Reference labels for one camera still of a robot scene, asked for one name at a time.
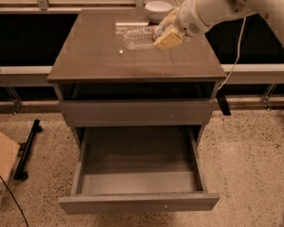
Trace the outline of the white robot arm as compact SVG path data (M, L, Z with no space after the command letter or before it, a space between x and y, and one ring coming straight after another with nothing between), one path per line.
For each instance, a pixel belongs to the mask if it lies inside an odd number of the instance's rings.
M165 50L181 44L186 37L197 37L213 26L260 15L284 48L284 0L185 0L154 30L153 45Z

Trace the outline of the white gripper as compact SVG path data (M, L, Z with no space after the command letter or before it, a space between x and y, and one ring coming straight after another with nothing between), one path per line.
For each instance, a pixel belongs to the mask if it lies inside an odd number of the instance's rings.
M152 44L159 50L170 49L184 41L184 33L193 38L204 35L209 29L197 10L197 0L186 0L153 29Z

